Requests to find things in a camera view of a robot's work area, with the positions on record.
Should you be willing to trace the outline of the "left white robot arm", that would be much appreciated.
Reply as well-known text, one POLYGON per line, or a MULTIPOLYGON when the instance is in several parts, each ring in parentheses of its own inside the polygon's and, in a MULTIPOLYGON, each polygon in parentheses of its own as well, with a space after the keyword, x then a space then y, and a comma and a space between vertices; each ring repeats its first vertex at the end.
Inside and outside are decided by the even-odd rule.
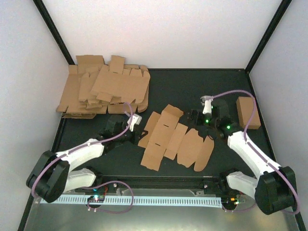
POLYGON ((142 117, 138 114, 128 118, 112 115, 95 138, 65 151, 45 151, 26 180, 32 196, 39 196, 52 203, 63 193, 78 188, 100 191, 103 188, 103 179, 98 177, 98 172, 91 167, 81 170, 78 167, 127 141, 137 144, 146 135, 146 131, 140 127, 141 120, 142 117))

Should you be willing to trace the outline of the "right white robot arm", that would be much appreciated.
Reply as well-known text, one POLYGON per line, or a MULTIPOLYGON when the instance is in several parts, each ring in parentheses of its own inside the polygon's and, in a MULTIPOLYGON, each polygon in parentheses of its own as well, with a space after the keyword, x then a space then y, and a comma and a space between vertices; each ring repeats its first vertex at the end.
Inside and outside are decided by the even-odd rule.
POLYGON ((269 158, 249 138, 247 131, 230 116, 225 100, 204 96, 201 101, 203 109, 192 110, 189 117, 198 132, 212 141, 209 129, 214 129, 254 174, 250 177, 235 168, 222 172, 218 182, 220 191, 223 194, 238 191, 249 196, 266 215, 289 207, 291 213, 297 213, 299 199, 294 171, 269 158))

